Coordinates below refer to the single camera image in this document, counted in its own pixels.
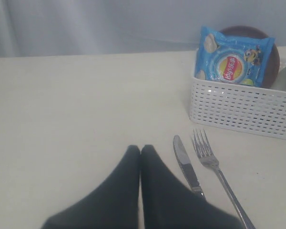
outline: chip bag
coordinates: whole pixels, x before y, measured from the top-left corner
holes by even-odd
[[[274,41],[225,36],[202,27],[195,77],[260,87]]]

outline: white curtain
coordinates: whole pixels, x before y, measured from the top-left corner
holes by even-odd
[[[239,24],[286,45],[286,0],[0,0],[0,56],[191,50]]]

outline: knife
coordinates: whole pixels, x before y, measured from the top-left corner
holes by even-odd
[[[196,194],[197,196],[205,199],[204,192],[202,191],[200,187],[196,173],[192,167],[190,158],[178,135],[175,135],[174,137],[173,146],[174,146],[174,152],[175,152],[178,164],[183,172],[183,175],[185,176],[185,179],[189,183],[192,192]]]

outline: white container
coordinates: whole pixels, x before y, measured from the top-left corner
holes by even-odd
[[[286,66],[281,57],[280,69]],[[199,124],[286,139],[286,92],[193,77],[190,119]]]

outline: dark plate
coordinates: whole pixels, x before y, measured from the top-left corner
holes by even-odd
[[[269,37],[264,32],[250,26],[232,26],[225,28],[220,32],[228,36],[251,37],[258,39]],[[276,45],[274,44],[265,70],[265,76],[262,83],[262,87],[264,88],[271,87],[273,82],[276,80],[279,68],[280,68],[280,55],[278,53]]]

